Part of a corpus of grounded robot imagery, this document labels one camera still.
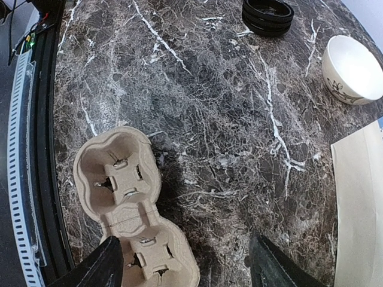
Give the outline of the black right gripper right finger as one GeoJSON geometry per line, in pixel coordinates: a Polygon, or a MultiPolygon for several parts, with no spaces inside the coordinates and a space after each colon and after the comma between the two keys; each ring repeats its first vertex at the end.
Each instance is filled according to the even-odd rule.
{"type": "Polygon", "coordinates": [[[250,270],[253,286],[323,286],[261,234],[250,241],[250,270]]]}

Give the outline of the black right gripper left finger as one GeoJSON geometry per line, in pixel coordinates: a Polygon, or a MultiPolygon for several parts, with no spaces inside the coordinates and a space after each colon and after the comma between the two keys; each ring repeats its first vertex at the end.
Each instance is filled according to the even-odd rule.
{"type": "Polygon", "coordinates": [[[123,264],[120,241],[109,236],[76,268],[50,286],[121,286],[123,264]]]}

